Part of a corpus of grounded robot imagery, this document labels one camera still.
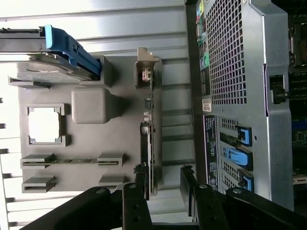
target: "ventilated panel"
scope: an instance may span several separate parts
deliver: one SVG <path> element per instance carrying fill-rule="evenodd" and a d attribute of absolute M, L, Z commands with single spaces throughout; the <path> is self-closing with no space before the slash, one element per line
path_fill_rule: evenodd
<path fill-rule="evenodd" d="M 221 147 L 221 154 L 225 157 L 226 156 L 226 148 Z"/>
<path fill-rule="evenodd" d="M 220 127 L 236 130 L 238 124 L 239 122 L 237 120 L 220 117 Z"/>
<path fill-rule="evenodd" d="M 206 15 L 213 104 L 246 104 L 241 0 L 216 0 Z"/>
<path fill-rule="evenodd" d="M 233 167 L 229 162 L 225 159 L 221 159 L 222 168 L 228 172 L 233 178 L 235 178 L 237 181 L 240 179 L 239 171 L 237 168 Z"/>
<path fill-rule="evenodd" d="M 225 185 L 228 186 L 228 188 L 234 188 L 238 186 L 238 183 L 237 182 L 235 183 L 226 172 L 222 173 L 222 180 L 225 183 Z"/>

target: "barcode label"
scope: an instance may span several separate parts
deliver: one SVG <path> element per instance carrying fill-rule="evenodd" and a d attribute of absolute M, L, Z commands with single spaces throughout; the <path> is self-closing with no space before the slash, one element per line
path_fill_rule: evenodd
<path fill-rule="evenodd" d="M 211 112 L 211 99 L 202 100 L 202 110 L 204 112 Z"/>

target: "blue plastic clip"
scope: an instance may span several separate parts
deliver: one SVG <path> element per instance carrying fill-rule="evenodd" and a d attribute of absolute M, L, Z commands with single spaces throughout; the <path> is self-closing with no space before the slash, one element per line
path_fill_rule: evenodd
<path fill-rule="evenodd" d="M 248 150 L 226 149 L 226 158 L 248 171 L 253 170 L 253 155 Z"/>
<path fill-rule="evenodd" d="M 101 64 L 92 57 L 72 36 L 64 30 L 45 26 L 46 48 L 51 51 L 62 52 L 68 56 L 69 63 L 74 67 L 85 67 L 92 73 L 100 76 Z"/>
<path fill-rule="evenodd" d="M 240 176 L 239 185 L 251 192 L 254 192 L 254 177 L 245 169 L 238 169 Z"/>
<path fill-rule="evenodd" d="M 238 130 L 238 141 L 245 146 L 252 146 L 251 128 L 245 126 L 236 126 Z"/>

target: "sheet metal wall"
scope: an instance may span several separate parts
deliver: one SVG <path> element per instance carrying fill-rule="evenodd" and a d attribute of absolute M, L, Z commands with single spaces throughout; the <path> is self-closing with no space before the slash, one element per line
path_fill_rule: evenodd
<path fill-rule="evenodd" d="M 0 8 L 0 28 L 45 24 L 66 30 L 95 55 L 136 55 L 144 46 L 163 59 L 163 188 L 178 188 L 180 166 L 194 162 L 184 0 L 53 0 L 47 7 L 38 0 L 11 0 Z M 78 192 L 21 194 L 17 91 L 6 79 L 0 79 L 1 97 L 0 123 L 7 129 L 0 130 L 0 149 L 9 153 L 0 158 L 0 228 L 10 222 L 10 229 L 18 229 Z M 188 220 L 178 190 L 161 191 L 149 208 L 156 222 Z"/>

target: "label sticker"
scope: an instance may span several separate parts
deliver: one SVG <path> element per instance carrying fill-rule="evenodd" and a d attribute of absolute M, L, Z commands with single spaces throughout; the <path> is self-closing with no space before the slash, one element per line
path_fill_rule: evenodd
<path fill-rule="evenodd" d="M 213 115 L 203 116 L 205 156 L 207 165 L 207 183 L 218 188 L 218 159 L 217 159 L 217 137 L 216 118 Z"/>
<path fill-rule="evenodd" d="M 202 110 L 204 112 L 211 112 L 212 108 L 211 108 L 211 99 L 203 99 L 202 100 Z"/>
<path fill-rule="evenodd" d="M 198 11 L 200 12 L 201 15 L 203 14 L 203 10 L 204 10 L 204 8 L 203 8 L 203 0 L 201 0 L 200 7 L 198 9 Z"/>

